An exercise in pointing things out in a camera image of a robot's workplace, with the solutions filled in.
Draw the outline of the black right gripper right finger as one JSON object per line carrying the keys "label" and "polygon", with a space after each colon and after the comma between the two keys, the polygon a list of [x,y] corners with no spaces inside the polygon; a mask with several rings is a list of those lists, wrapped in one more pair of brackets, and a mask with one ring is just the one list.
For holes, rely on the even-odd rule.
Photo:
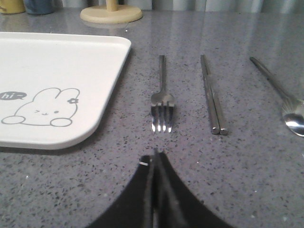
{"label": "black right gripper right finger", "polygon": [[230,228],[187,188],[164,152],[154,149],[154,205],[160,228]]}

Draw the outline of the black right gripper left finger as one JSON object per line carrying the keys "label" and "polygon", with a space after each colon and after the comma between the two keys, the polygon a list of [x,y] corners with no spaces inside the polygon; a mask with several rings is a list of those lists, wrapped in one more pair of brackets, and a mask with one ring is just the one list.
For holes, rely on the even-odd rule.
{"label": "black right gripper left finger", "polygon": [[141,157],[137,170],[116,201],[90,228],[152,228],[152,184],[154,164],[152,157]]}

